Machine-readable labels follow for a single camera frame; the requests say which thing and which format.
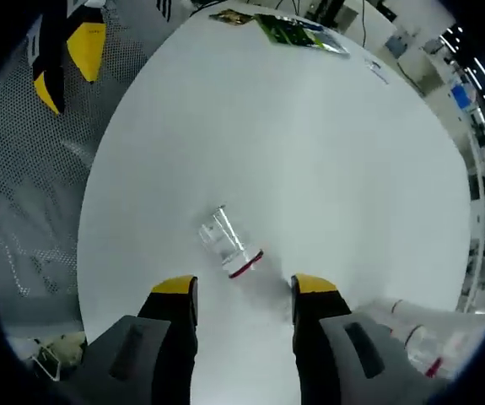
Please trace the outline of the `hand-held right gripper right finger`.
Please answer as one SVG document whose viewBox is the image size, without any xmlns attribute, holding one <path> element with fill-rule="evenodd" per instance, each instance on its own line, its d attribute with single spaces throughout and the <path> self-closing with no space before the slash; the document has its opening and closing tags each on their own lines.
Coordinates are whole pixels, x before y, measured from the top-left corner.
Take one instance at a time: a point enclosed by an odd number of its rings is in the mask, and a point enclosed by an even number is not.
<svg viewBox="0 0 485 405">
<path fill-rule="evenodd" d="M 303 404 L 430 404 L 446 387 L 412 365 L 389 328 L 350 310 L 335 284 L 291 278 Z"/>
</svg>

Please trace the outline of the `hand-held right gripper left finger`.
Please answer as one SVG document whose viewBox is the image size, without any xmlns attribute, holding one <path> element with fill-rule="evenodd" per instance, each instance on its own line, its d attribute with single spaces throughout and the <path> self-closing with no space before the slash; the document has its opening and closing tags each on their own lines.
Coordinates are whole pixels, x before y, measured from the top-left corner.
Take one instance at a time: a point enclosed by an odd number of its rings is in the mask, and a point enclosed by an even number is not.
<svg viewBox="0 0 485 405">
<path fill-rule="evenodd" d="M 168 278 L 86 348 L 62 392 L 71 404 L 188 404 L 196 355 L 197 277 Z"/>
</svg>

